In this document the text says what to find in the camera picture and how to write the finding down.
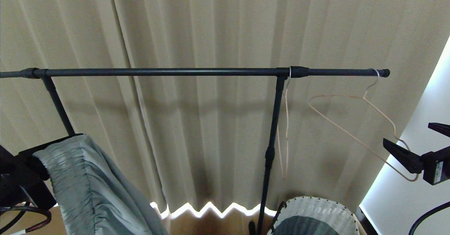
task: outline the vertical black pole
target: vertical black pole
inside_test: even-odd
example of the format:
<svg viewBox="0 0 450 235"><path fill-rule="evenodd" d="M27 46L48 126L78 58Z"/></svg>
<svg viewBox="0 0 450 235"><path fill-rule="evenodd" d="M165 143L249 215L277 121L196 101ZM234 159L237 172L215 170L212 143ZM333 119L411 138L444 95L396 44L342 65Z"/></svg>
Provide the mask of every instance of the vertical black pole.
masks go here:
<svg viewBox="0 0 450 235"><path fill-rule="evenodd" d="M275 137L277 134L278 118L281 107L281 98L283 97L284 81L286 79L287 79L286 76L277 77L274 111L272 114L272 125L270 126L269 146L267 147L267 150L265 152L264 181L262 184L262 197L261 197L261 207L259 209L257 235L261 235L262 231L262 219L264 218L265 202L267 200L267 192L269 190L270 169L272 169L272 163L275 158Z"/></svg>
<svg viewBox="0 0 450 235"><path fill-rule="evenodd" d="M63 121L64 127L66 128L66 131L69 135L74 135L75 131L72 127L72 124L70 123L69 117L67 116L66 110L63 107L63 104L61 103L61 99L59 98L58 92L56 91L55 84L52 81L51 77L42 77L42 81L45 84L45 87L47 88L47 91L50 94L50 97L52 98L53 104L56 107L56 110L58 111L59 117L61 118L61 121Z"/></svg>

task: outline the laundry basket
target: laundry basket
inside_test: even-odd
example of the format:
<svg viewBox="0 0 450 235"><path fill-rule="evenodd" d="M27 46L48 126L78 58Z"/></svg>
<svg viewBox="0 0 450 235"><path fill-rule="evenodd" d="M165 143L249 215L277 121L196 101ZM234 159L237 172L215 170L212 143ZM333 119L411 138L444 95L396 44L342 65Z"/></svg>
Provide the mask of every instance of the laundry basket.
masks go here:
<svg viewBox="0 0 450 235"><path fill-rule="evenodd" d="M282 203L268 235L359 235L353 214L342 204L316 197Z"/></svg>

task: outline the white label sticker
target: white label sticker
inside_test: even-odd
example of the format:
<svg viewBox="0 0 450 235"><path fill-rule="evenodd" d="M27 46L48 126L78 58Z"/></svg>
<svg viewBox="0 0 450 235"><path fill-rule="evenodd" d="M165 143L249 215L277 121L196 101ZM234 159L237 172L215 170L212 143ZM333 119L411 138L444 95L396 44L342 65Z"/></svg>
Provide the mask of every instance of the white label sticker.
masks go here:
<svg viewBox="0 0 450 235"><path fill-rule="evenodd" d="M444 166L444 162L441 161L436 165L436 173L434 173L434 184L441 181L442 175L442 167Z"/></svg>

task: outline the horizontal black bar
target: horizontal black bar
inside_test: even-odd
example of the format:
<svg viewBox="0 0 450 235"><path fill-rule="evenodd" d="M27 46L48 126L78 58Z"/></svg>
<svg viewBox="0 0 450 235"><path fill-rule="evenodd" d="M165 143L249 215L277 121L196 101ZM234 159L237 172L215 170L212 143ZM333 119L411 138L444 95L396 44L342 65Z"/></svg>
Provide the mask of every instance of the horizontal black bar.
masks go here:
<svg viewBox="0 0 450 235"><path fill-rule="evenodd" d="M377 70L380 77L389 70ZM122 69L37 69L0 72L0 78L43 78L69 76L377 76L375 70L289 68L122 68Z"/></svg>

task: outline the cable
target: cable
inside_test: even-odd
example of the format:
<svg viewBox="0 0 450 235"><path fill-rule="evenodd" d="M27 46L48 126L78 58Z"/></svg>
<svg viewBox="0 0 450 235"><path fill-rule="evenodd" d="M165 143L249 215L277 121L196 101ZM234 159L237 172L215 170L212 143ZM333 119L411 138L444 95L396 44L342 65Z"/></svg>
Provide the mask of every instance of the cable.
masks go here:
<svg viewBox="0 0 450 235"><path fill-rule="evenodd" d="M24 206L28 207L29 205L30 205L30 203L26 202ZM19 212L19 214L17 214L17 216L13 220L11 220L11 222L9 222L4 227L0 228L0 234L4 233L6 230L11 228L13 225L15 225L22 218L22 216L24 216L25 212L26 211Z"/></svg>
<svg viewBox="0 0 450 235"><path fill-rule="evenodd" d="M428 211L427 213L423 214L421 217L419 217L416 220L416 222L414 222L413 226L411 226L410 233L408 233L408 234L409 235L413 235L415 230L423 222L423 220L427 219L429 216L435 214L436 212L439 212L439 211L441 211L441 210L443 210L445 208L448 208L448 207L450 207L450 202L441 204L441 205L437 206L436 208L434 208L434 209Z"/></svg>
<svg viewBox="0 0 450 235"><path fill-rule="evenodd" d="M0 207L0 212L5 212L5 211L29 211L29 212L34 212L34 213L38 213L38 214L42 214L46 217L46 219L40 223L37 223L35 225L33 225L32 227L29 227L27 229L23 231L20 231L19 234L23 234L23 233L27 233L27 232L31 232L34 230L38 230L46 225L48 225L50 223L50 221L52 221L52 213L48 210L45 209L41 209L41 208L36 208L36 207L30 207L30 206L12 206L12 207Z"/></svg>

